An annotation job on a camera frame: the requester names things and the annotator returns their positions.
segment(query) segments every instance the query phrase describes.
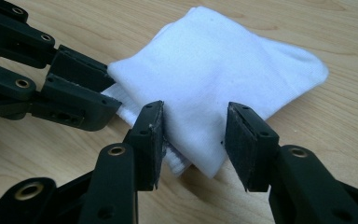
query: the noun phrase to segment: wooden table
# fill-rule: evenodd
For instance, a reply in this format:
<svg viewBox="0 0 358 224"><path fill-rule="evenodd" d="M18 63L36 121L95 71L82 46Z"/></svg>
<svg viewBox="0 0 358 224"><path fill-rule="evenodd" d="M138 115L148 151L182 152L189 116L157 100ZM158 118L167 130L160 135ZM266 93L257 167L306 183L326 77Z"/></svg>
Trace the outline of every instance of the wooden table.
<svg viewBox="0 0 358 224"><path fill-rule="evenodd" d="M287 105L268 124L281 144L313 150L334 177L358 188L358 1L21 1L29 24L102 63L130 57L165 24L199 5L272 39L318 55L330 77ZM5 59L0 65L32 78L40 90L47 69ZM129 129L114 117L83 132L27 116L0 119L0 197L16 183L48 176L60 186L93 169L98 152ZM270 223L267 193L245 193L227 161L214 179L194 167L174 177L163 165L159 189L139 193L141 223Z"/></svg>

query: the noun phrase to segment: white sock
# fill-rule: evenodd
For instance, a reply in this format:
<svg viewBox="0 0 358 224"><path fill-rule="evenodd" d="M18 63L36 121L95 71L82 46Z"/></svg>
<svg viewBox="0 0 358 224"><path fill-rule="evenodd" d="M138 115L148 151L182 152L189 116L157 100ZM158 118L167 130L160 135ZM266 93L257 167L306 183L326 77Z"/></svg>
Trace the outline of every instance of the white sock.
<svg viewBox="0 0 358 224"><path fill-rule="evenodd" d="M313 54L255 35L205 7L165 26L141 51L111 63L117 82L103 93L123 103L130 125L140 108L164 101L166 161L179 175L194 163L208 177L219 170L228 102L250 106L267 119L325 81L328 70Z"/></svg>

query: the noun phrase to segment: white cloth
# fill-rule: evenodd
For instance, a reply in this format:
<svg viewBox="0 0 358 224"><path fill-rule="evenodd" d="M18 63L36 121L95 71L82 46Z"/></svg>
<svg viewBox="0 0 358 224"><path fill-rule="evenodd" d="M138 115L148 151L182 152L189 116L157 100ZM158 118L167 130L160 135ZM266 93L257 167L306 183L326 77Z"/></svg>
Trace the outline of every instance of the white cloth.
<svg viewBox="0 0 358 224"><path fill-rule="evenodd" d="M328 70L303 49L196 7L134 56L110 63L108 73L117 84L104 94L123 103L118 114L130 125L143 105L164 101L165 136L172 144L165 160L175 174L191 161L213 177L227 157L228 102L248 105L267 119L323 83Z"/></svg>

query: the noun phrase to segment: light wood surface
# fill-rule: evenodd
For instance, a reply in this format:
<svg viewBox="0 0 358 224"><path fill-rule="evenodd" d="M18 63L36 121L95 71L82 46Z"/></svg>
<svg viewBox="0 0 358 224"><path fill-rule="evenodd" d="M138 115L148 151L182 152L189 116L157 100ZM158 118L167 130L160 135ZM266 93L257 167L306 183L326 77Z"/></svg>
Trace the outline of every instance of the light wood surface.
<svg viewBox="0 0 358 224"><path fill-rule="evenodd" d="M29 24L102 63L130 57L165 24L199 5L256 34L318 55L330 76L287 105L268 124L281 145L311 149L336 179L358 188L358 1L21 1ZM0 65L32 78L40 90L47 69L5 59ZM48 176L60 186L93 169L98 152L129 127L117 117L87 133L27 116L0 119L0 197L16 183ZM174 177L163 165L159 189L139 193L141 223L271 223L267 193L246 193L226 162L214 179L189 168Z"/></svg>

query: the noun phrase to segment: wood grain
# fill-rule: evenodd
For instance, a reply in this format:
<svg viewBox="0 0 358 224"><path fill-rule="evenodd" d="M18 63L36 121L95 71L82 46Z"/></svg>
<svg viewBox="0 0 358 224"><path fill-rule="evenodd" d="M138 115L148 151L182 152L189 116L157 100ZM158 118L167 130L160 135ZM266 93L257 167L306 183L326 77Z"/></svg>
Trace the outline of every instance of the wood grain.
<svg viewBox="0 0 358 224"><path fill-rule="evenodd" d="M340 181L358 188L358 1L11 0L29 24L90 57L110 63L130 57L191 7L206 6L258 35L318 55L330 77L268 120L281 144L313 150ZM47 69L5 59L0 65L32 78L40 89ZM27 116L0 119L0 196L12 185L48 176L62 185L91 170L104 146L129 127L114 117L87 133ZM174 177L164 165L157 191L140 193L141 223L271 223L268 195L245 193L229 162L214 179L191 167Z"/></svg>

